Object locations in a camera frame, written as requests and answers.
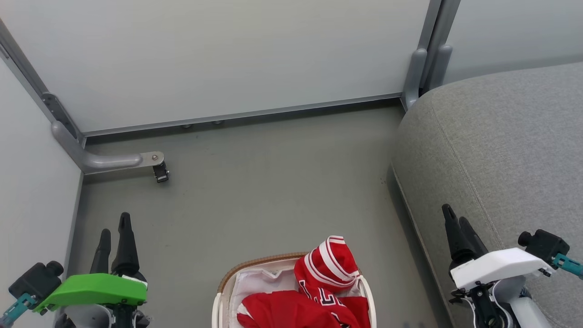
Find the white stripe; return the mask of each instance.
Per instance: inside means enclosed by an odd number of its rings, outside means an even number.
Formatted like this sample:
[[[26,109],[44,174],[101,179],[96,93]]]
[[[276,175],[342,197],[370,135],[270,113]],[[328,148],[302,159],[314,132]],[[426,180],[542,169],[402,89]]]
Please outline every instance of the white stripe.
[[[335,275],[337,278],[341,279],[342,281],[351,281],[353,278],[351,276],[349,276],[348,274],[346,274],[346,272],[342,272],[341,270],[339,270],[339,266],[337,266],[338,263],[336,262],[336,259],[334,259],[334,254],[332,255],[332,257],[330,256],[330,254],[332,253],[332,249],[330,248],[330,244],[328,243],[328,240],[326,240],[325,242],[321,243],[318,250],[320,251],[320,255],[322,256],[322,259],[324,260],[324,263],[326,264],[326,267],[330,270],[330,272]]]
[[[319,282],[323,282],[324,284],[328,284],[328,285],[332,285],[332,286],[336,286],[336,287],[348,287],[350,285],[350,284],[341,284],[341,283],[336,282],[334,280],[329,280],[325,275],[318,272],[318,270],[312,264],[311,254],[312,253],[310,252],[309,254],[304,256],[304,264],[305,264],[305,267],[310,272],[310,274],[312,275],[312,277],[314,277],[314,279],[316,279]]]
[[[334,244],[346,245],[346,242],[344,241],[344,237],[342,237],[342,236],[330,236],[330,237],[328,237],[327,240],[330,240],[330,242],[334,243]]]
[[[351,277],[350,274],[348,274],[348,272],[346,272],[346,270],[344,270],[344,268],[338,263],[338,261],[336,260],[336,257],[334,256],[334,253],[332,253],[332,248],[330,247],[330,243],[327,243],[327,247],[330,250],[330,254],[332,254],[332,261],[334,262],[334,264],[337,266],[338,269],[340,269],[340,272],[342,272],[343,274],[345,274],[347,277],[349,277],[350,280],[353,280],[354,277]]]
[[[251,319],[253,319],[253,317],[251,316],[249,311],[247,311],[247,308],[245,307],[245,305],[243,305],[243,303],[239,304],[239,307],[237,308],[237,313],[240,313],[242,315],[246,315],[246,316],[250,317]]]

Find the metal bracket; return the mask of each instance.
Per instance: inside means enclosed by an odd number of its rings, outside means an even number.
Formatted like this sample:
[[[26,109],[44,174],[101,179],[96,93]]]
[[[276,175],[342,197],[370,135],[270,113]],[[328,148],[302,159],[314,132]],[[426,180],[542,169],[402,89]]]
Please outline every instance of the metal bracket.
[[[449,63],[452,47],[446,45],[455,14],[461,0],[442,0],[431,40],[427,47],[427,61],[421,78],[421,94],[424,94],[443,84],[445,71]]]
[[[50,92],[43,92],[41,99],[43,100],[43,103],[47,105],[48,110],[55,119],[61,122],[75,139],[81,140],[79,138],[81,133],[79,133],[77,126],[75,126],[75,123],[73,123],[57,96]]]
[[[447,65],[449,64],[453,50],[453,47],[448,44],[439,46],[435,59],[433,59],[433,69],[427,74],[427,81],[423,87],[423,93],[443,85],[445,72],[447,71]]]
[[[425,59],[427,58],[427,50],[417,49],[411,55],[411,63],[407,77],[405,78],[405,86],[403,87],[403,95],[401,96],[401,103],[405,111],[419,99],[419,88],[421,87],[421,76],[423,74],[423,67],[425,67]]]
[[[69,133],[69,130],[59,121],[55,121],[51,126],[52,136],[61,144],[63,149],[69,154],[71,159],[86,175],[117,171],[123,169],[154,167],[156,180],[163,182],[168,180],[168,171],[164,163],[162,152],[145,152],[128,155],[95,155],[83,149],[76,139]],[[160,174],[156,169],[164,168],[166,174]]]

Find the red clothing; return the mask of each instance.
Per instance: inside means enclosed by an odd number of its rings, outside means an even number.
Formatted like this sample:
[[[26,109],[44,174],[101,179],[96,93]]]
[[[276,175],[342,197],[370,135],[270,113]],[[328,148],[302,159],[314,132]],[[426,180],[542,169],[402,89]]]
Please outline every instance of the red clothing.
[[[330,236],[297,261],[299,291],[253,294],[238,308],[245,328],[370,328],[368,300],[336,297],[360,275],[344,238]]]

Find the couch seam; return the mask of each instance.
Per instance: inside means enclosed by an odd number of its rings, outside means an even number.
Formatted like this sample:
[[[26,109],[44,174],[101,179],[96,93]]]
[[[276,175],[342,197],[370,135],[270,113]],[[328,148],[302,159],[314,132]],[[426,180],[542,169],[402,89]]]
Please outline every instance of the couch seam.
[[[474,197],[477,201],[477,203],[479,204],[480,208],[483,211],[483,214],[485,215],[487,221],[488,221],[488,225],[490,225],[490,229],[492,229],[492,231],[494,231],[494,234],[496,235],[496,241],[499,243],[499,246],[501,249],[504,249],[504,243],[502,242],[502,239],[500,238],[500,234],[498,233],[498,230],[496,229],[496,227],[494,226],[494,222],[492,222],[490,215],[488,214],[488,212],[486,211],[486,208],[484,206],[484,204],[482,203],[482,199],[480,198],[480,195],[478,195],[476,187],[473,184],[472,179],[470,178],[468,171],[466,170],[465,165],[463,164],[463,162],[461,161],[458,153],[455,151],[455,148],[453,146],[453,144],[451,143],[451,141],[449,140],[449,138],[447,137],[447,134],[445,133],[445,130],[443,129],[443,126],[441,125],[439,118],[437,117],[435,108],[433,106],[433,100],[434,98],[431,97],[430,98],[430,107],[431,107],[431,112],[433,113],[433,116],[435,117],[437,126],[439,127],[442,135],[444,136],[445,140],[447,141],[447,144],[449,145],[449,147],[451,148],[451,151],[454,153],[454,158],[455,160],[458,162],[458,164],[460,165],[460,167],[462,168],[463,171],[463,175],[464,178],[466,180],[466,185],[469,183],[468,187],[470,187],[470,189],[472,190],[472,193],[474,194]],[[569,326],[566,326],[564,324],[562,324],[561,322],[558,322],[557,319],[555,319],[553,316],[549,315],[547,311],[545,311],[538,302],[536,302],[534,297],[531,297],[532,300],[538,305],[539,309],[541,312],[543,312],[543,314],[549,318],[553,323],[555,323],[556,325],[563,327],[563,328],[570,328]]]
[[[486,217],[486,220],[488,221],[488,225],[490,226],[490,229],[492,229],[492,231],[494,232],[494,234],[496,236],[496,242],[498,243],[498,247],[500,247],[500,249],[503,249],[504,248],[504,244],[502,242],[502,238],[500,238],[500,234],[498,233],[498,230],[494,226],[494,222],[492,222],[490,216],[488,215],[488,212],[486,211],[486,208],[484,207],[484,204],[482,203],[482,199],[480,198],[480,195],[478,195],[478,193],[477,193],[476,187],[474,186],[473,181],[470,178],[470,176],[468,174],[468,171],[466,170],[465,165],[461,161],[458,153],[455,151],[455,148],[454,148],[453,144],[451,143],[451,140],[449,140],[447,134],[445,133],[445,130],[443,129],[443,126],[441,125],[441,122],[439,121],[439,118],[437,117],[435,108],[433,106],[433,99],[434,98],[431,97],[431,99],[430,99],[431,106],[430,107],[431,107],[431,112],[433,113],[433,116],[436,119],[437,126],[439,127],[439,130],[441,131],[441,134],[445,138],[445,141],[447,141],[447,144],[451,148],[451,151],[454,153],[454,158],[455,158],[456,162],[458,162],[458,165],[462,169],[463,176],[465,178],[464,180],[466,182],[466,186],[469,187],[470,190],[472,191],[472,193],[474,195],[474,199],[476,200],[476,202],[478,203],[480,209],[482,210],[483,215]]]

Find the jersey lettering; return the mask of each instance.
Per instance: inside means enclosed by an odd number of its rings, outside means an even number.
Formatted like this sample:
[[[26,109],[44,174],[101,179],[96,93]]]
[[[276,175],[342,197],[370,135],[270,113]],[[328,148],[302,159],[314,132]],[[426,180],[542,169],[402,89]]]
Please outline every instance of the jersey lettering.
[[[350,328],[350,325],[349,324],[340,322],[340,318],[338,317],[337,314],[335,314],[334,312],[330,312],[330,314],[332,316],[334,316],[334,318],[336,318],[336,321],[338,321],[338,323],[340,324],[340,328]]]
[[[328,294],[326,296],[326,292],[323,288],[318,287],[320,291],[320,304],[327,306],[327,305],[336,305],[336,297],[332,294]]]
[[[304,290],[305,295],[308,296],[309,299],[312,299],[312,295],[310,295],[310,292],[308,292],[308,288],[305,287],[305,280],[300,280],[297,283],[300,284],[300,287]]]

